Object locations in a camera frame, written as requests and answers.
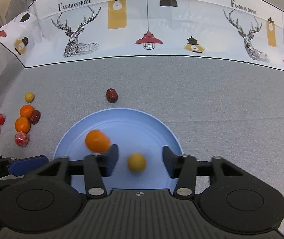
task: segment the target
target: orange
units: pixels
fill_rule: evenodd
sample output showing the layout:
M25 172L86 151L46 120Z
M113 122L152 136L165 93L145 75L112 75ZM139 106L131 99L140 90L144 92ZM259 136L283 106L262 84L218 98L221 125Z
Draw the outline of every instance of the orange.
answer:
M26 117L27 119L29 119L33 111L34 111L34 108L30 104L24 105L20 109L20 116Z
M22 131L28 133L30 130L30 122L26 117L20 117L15 121L15 130L17 132Z
M85 138L85 144L92 152L105 153L111 146L111 140L100 130L91 130Z

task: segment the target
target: deer head illustration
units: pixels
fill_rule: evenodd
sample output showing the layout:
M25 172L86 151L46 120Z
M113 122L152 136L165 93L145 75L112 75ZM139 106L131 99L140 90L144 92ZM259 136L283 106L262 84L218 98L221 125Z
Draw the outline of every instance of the deer head illustration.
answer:
M238 18L236 19L236 23L232 19L232 12L234 10L232 10L229 13L228 16L226 15L225 10L223 10L223 12L224 12L224 15L225 15L226 19L229 21L229 23L232 24L235 28L237 28L238 34L244 39L244 45L245 45L245 49L246 49L246 51L248 53L248 56L251 59L254 59L254 60L269 62L268 56L265 53L260 52L257 49L255 49L252 46L252 43L251 43L251 40L254 38L253 33L259 32L261 30L261 28L262 28L263 23L261 23L261 25L259 25L258 21L256 20L256 18L254 16L254 19L256 21L256 27L254 27L253 23L251 23L251 28L249 29L248 34L245 34L244 31L243 31L242 26L238 24Z
M85 47L89 46L89 44L82 44L78 42L78 36L84 31L84 26L87 25L88 23L90 23L91 21L93 21L99 14L101 7L98 11L97 14L94 13L94 10L91 9L88 5L87 7L91 10L91 16L86 19L85 15L83 15L83 22L79 25L78 29L76 31L72 31L71 27L68 26L67 24L67 20L65 22L65 26L63 26L63 24L60 22L60 17L62 15L62 13L60 14L60 16L57 19L57 23L55 23L52 19L52 23L61 30L65 30L65 34L67 36L70 37L69 42L65 48L65 52L64 52L64 57L69 57L69 56L74 56L76 55L80 50L84 49Z

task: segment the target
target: plastic plate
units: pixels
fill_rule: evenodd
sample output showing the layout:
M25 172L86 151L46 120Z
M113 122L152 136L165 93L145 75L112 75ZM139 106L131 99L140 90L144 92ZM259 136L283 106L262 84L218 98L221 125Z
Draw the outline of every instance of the plastic plate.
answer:
M92 152L85 145L90 130L104 132L112 144L119 147L119 160L111 177L103 177L105 187L111 189L163 189L173 191L176 180L169 177L162 161L162 148L169 146L176 154L183 154L181 145L172 131L152 115L127 108L106 109L94 112L73 125L60 140L54 158L68 156L71 161L82 160ZM145 156L146 169L132 173L127 159L132 153ZM85 193L83 176L73 176L71 185Z

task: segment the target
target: black gripper base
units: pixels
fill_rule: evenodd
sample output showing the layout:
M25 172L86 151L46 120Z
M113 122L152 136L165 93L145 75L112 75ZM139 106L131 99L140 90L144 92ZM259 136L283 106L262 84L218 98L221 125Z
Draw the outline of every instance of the black gripper base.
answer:
M205 220L191 200L172 197L168 190L113 190L104 199L89 200L69 224L41 234L3 228L0 239L283 239L273 230L237 235Z

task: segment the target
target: white fabric banner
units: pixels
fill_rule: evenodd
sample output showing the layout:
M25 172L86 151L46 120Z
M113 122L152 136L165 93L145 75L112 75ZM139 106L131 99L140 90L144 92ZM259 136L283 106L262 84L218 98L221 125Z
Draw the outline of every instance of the white fabric banner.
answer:
M284 12L263 0L35 0L0 43L26 68L186 55L284 70Z

